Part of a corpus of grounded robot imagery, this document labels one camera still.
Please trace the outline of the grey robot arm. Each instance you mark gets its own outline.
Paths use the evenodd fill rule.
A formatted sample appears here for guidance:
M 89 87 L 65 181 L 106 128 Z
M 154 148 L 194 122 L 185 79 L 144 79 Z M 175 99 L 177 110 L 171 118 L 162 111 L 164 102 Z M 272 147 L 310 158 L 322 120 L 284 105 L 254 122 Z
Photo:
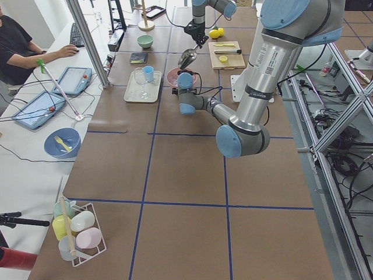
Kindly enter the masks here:
M 263 152 L 270 134 L 260 121 L 293 50 L 338 40 L 344 8 L 344 1 L 265 1 L 253 42 L 255 52 L 238 81 L 242 92 L 238 108 L 198 95 L 192 75 L 183 72 L 177 79 L 180 112 L 206 110 L 219 120 L 216 143 L 228 158 Z
M 184 27 L 184 32 L 190 35 L 198 47 L 207 41 L 205 35 L 206 8 L 211 7 L 227 18 L 231 18 L 237 10 L 237 5 L 228 0 L 192 0 L 192 20 Z

